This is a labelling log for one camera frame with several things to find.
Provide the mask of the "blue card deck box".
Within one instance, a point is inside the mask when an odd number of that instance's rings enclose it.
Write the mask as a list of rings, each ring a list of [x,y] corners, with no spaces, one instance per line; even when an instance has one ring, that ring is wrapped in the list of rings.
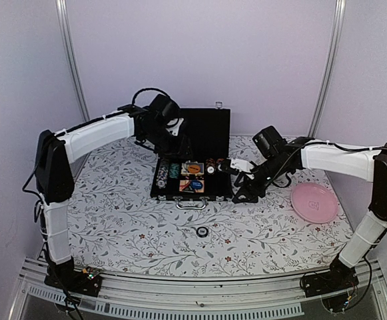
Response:
[[[181,164],[181,175],[202,176],[204,175],[204,163],[187,161]]]

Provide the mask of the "black poker case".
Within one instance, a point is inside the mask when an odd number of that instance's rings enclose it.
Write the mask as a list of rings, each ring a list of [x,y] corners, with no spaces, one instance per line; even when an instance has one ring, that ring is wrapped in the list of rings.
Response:
[[[202,209],[209,201],[228,201],[232,197],[230,175],[224,172],[216,172],[213,175],[206,173],[206,160],[212,158],[227,159],[229,151],[229,135],[231,112],[230,109],[217,108],[187,108],[181,109],[181,115],[187,121],[184,134],[190,139],[193,157],[189,160],[168,159],[171,163],[185,163],[195,161],[204,163],[204,175],[184,176],[179,174],[178,179],[168,177],[167,186],[159,189],[156,186],[157,171],[162,159],[157,161],[157,170],[153,178],[150,196],[162,201],[200,201]],[[184,193],[179,191],[180,180],[201,180],[204,182],[203,193]]]

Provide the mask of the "black triangular token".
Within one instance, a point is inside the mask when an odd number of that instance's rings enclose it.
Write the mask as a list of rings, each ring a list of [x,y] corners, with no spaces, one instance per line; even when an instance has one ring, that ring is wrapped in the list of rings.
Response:
[[[191,187],[191,182],[189,180],[182,180],[179,183],[179,191],[192,193],[194,190]]]

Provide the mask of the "red card deck box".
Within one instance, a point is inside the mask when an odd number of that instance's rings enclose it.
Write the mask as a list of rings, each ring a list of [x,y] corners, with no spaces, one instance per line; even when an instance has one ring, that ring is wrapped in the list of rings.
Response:
[[[179,191],[184,193],[203,193],[204,182],[201,180],[180,180]]]

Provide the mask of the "blue round button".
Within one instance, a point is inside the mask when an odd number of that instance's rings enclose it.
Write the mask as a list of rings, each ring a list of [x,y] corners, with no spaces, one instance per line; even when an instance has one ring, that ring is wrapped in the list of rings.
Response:
[[[192,180],[191,187],[195,193],[203,193],[204,192],[204,183],[201,180]]]

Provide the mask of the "orange round button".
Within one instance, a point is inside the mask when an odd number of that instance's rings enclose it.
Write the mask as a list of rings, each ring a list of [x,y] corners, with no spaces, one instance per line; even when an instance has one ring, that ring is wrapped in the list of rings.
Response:
[[[191,173],[203,173],[204,172],[204,163],[191,163],[189,165],[189,171]]]

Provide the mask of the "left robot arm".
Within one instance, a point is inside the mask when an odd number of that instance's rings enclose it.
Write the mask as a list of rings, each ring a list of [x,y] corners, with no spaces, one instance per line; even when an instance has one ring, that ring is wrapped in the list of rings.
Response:
[[[75,188],[71,165],[92,151],[129,137],[152,143],[154,152],[162,157],[189,158],[191,147],[184,133],[186,124],[186,118],[179,113],[134,108],[115,111],[56,133],[45,130],[40,134],[31,174],[36,180],[32,193],[38,198],[37,216],[48,256],[57,265],[52,275],[64,289],[74,289],[79,284],[78,273],[64,264],[72,259],[67,217]]]

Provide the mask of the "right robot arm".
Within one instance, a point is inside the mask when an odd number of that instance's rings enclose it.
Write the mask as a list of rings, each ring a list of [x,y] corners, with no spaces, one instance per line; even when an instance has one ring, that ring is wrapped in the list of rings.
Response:
[[[355,267],[369,250],[378,246],[387,232],[387,143],[360,147],[330,141],[298,137],[291,142],[278,138],[274,143],[258,144],[264,153],[261,164],[246,159],[227,159],[220,169],[239,175],[235,203],[250,203],[266,197],[276,179],[298,171],[327,171],[344,181],[335,188],[341,206],[346,199],[360,206],[353,214],[360,219],[348,242],[337,252],[324,284],[331,291],[339,290],[350,280],[349,269]]]

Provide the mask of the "teal chip stack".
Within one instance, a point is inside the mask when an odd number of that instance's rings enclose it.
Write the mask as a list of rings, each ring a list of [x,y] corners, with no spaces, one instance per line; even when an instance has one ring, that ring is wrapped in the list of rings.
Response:
[[[169,166],[169,177],[171,179],[178,179],[181,171],[180,163],[171,163]]]

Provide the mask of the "orange chip stack left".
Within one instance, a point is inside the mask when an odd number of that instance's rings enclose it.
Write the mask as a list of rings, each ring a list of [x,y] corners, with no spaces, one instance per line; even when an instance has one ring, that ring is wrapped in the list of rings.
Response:
[[[209,158],[205,163],[206,173],[209,175],[213,175],[216,172],[216,162],[214,159]]]

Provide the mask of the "white black chip stack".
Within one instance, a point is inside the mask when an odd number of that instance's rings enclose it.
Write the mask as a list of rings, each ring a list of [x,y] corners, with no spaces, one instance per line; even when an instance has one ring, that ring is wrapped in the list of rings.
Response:
[[[170,161],[168,159],[162,159],[157,171],[156,186],[159,189],[164,189],[167,186],[169,176]]]

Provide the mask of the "black white dealer chip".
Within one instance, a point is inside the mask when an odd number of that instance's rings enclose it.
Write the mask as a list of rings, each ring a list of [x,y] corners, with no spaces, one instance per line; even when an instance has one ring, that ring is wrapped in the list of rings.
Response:
[[[205,237],[208,236],[208,234],[209,234],[209,230],[208,230],[207,227],[201,226],[201,227],[198,227],[198,228],[196,229],[196,235],[197,235],[198,237],[200,237],[200,238],[205,238]]]

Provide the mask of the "pink plate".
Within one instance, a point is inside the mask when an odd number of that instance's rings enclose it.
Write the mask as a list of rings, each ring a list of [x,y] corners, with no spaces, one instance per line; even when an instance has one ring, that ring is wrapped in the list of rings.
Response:
[[[298,184],[292,189],[290,200],[296,214],[311,223],[329,223],[338,214],[335,194],[317,183]]]

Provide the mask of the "floral tablecloth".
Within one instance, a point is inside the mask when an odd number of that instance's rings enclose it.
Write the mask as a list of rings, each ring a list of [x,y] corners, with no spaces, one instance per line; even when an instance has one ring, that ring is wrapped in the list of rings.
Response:
[[[325,224],[300,218],[292,188],[330,188],[323,171],[304,170],[287,188],[272,186],[258,203],[210,202],[185,210],[150,196],[157,156],[130,139],[93,151],[69,203],[75,264],[107,271],[177,277],[239,277],[325,267],[351,238],[346,214]],[[196,235],[207,227],[205,238]]]

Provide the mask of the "front aluminium rail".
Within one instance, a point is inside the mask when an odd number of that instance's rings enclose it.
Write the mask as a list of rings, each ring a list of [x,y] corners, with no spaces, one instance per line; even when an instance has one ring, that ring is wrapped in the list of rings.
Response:
[[[377,261],[356,267],[358,284],[309,296],[305,272],[188,278],[106,272],[97,297],[44,282],[47,266],[27,258],[10,319],[387,319],[387,284]]]

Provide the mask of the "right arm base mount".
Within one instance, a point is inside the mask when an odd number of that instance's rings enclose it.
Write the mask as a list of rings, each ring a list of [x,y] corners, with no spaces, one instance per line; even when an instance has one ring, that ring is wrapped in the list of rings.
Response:
[[[300,279],[300,288],[306,297],[321,296],[344,290],[343,293],[322,300],[324,308],[331,313],[347,310],[357,292],[359,280],[354,267],[349,268],[339,260],[331,262],[329,270],[322,273],[306,273]]]

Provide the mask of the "left aluminium frame post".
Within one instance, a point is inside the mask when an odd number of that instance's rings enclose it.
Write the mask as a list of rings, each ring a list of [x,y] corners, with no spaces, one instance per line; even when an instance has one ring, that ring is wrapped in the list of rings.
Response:
[[[67,11],[67,2],[65,0],[56,0],[55,4],[57,10],[57,19],[61,32],[61,38],[63,41],[63,48],[67,59],[69,75],[71,76],[71,82],[73,84],[73,89],[75,92],[75,98],[77,100],[77,105],[79,107],[83,122],[88,122],[91,120],[91,116],[87,107],[81,77],[79,74],[79,68],[77,66],[75,48],[73,45],[73,39],[69,23],[69,14]]]

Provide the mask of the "aluminium frame post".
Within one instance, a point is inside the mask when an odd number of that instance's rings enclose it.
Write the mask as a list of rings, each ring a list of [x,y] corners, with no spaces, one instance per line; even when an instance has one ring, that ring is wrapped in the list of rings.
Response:
[[[67,59],[69,75],[71,76],[71,82],[73,84],[73,89],[75,92],[75,98],[77,100],[77,105],[79,107],[83,122],[88,122],[91,120],[91,116],[87,107],[81,77],[79,74],[79,68],[77,66],[75,48],[73,45],[73,39],[69,23],[69,14],[67,11],[67,2],[65,0],[56,0],[55,4],[57,10],[57,19],[61,32],[61,38],[63,41],[63,48]]]
[[[330,35],[330,42],[328,47],[328,54],[324,65],[324,72],[323,72],[322,81],[320,84],[320,89],[316,100],[316,105],[314,108],[314,113],[312,116],[312,121],[308,129],[309,137],[316,136],[324,113],[324,107],[326,104],[326,99],[330,88],[330,82],[332,79],[332,74],[336,63],[336,56],[337,56],[337,52],[340,44],[340,38],[342,36],[345,10],[346,10],[346,0],[336,0],[333,22],[332,22],[332,30]]]

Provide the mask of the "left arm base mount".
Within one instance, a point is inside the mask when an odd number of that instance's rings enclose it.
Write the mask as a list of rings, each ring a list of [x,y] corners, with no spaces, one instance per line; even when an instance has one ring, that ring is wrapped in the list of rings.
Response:
[[[89,273],[76,271],[69,262],[48,266],[44,280],[44,283],[50,287],[90,297],[99,296],[102,282],[103,278],[100,275],[91,277]]]

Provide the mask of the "right aluminium frame post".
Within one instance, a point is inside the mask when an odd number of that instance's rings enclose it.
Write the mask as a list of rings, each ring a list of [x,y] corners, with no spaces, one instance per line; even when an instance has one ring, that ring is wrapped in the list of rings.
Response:
[[[316,136],[324,113],[324,107],[326,104],[326,99],[330,88],[330,82],[332,79],[332,74],[336,63],[336,56],[337,56],[337,52],[340,44],[340,38],[342,36],[345,10],[346,10],[346,0],[336,0],[333,22],[332,22],[332,30],[330,35],[330,42],[328,47],[328,54],[324,65],[324,72],[323,72],[322,81],[320,84],[320,89],[316,100],[316,105],[314,108],[314,113],[312,116],[312,121],[308,129],[309,137]]]

